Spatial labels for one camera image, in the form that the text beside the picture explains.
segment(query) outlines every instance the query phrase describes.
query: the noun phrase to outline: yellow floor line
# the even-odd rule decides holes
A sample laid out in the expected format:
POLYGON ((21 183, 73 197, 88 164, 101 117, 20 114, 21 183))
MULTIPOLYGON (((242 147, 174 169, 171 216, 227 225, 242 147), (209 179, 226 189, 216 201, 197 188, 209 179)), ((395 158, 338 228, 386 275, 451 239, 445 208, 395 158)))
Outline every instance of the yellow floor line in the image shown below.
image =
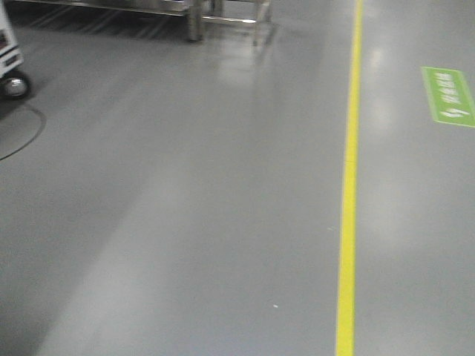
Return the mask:
POLYGON ((356 0, 341 209, 336 356, 353 356, 355 348, 356 176, 358 172, 362 22, 363 0, 356 0))

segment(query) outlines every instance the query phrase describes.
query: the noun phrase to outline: cart wheel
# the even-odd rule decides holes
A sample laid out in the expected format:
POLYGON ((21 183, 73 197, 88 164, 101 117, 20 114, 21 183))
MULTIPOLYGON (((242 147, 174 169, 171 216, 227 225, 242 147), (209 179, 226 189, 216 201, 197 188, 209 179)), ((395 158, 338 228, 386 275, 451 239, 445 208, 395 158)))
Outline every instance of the cart wheel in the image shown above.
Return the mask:
POLYGON ((4 99, 24 99, 30 92, 30 80, 19 70, 12 70, 0 79, 0 95, 4 99))

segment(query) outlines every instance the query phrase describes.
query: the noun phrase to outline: metal table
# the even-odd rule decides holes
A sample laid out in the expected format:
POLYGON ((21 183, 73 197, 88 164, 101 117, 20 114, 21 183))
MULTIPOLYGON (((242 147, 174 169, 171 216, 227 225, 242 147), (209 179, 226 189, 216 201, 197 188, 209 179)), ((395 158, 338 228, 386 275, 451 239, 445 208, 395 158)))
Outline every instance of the metal table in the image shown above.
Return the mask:
POLYGON ((271 0, 230 0, 255 3, 253 19, 234 19, 223 16, 224 0, 209 0, 211 14, 204 15, 205 0, 16 0, 45 4, 61 4, 101 9, 156 13, 188 18, 188 37, 191 41, 203 39, 204 22, 218 24, 241 24, 254 27, 254 44, 258 41, 258 26, 262 21, 270 21, 271 0))

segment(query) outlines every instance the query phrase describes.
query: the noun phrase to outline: white cart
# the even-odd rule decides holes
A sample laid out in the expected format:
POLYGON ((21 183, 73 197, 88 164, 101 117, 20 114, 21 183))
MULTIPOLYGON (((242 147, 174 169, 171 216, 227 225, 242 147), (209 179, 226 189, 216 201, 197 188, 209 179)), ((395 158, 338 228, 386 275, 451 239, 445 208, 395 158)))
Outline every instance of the white cart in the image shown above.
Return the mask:
POLYGON ((30 94, 30 80, 17 69, 21 63, 23 56, 0 0, 0 96, 3 99, 18 100, 30 94))

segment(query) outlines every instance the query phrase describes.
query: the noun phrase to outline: green floor sign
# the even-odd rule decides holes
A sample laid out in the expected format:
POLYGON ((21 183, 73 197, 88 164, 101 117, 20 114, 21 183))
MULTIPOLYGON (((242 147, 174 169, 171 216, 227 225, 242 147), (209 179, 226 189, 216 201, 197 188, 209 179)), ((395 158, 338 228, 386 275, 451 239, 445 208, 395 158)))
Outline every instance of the green floor sign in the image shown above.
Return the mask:
POLYGON ((433 119, 475 127, 475 105, 459 70, 422 67, 433 119))

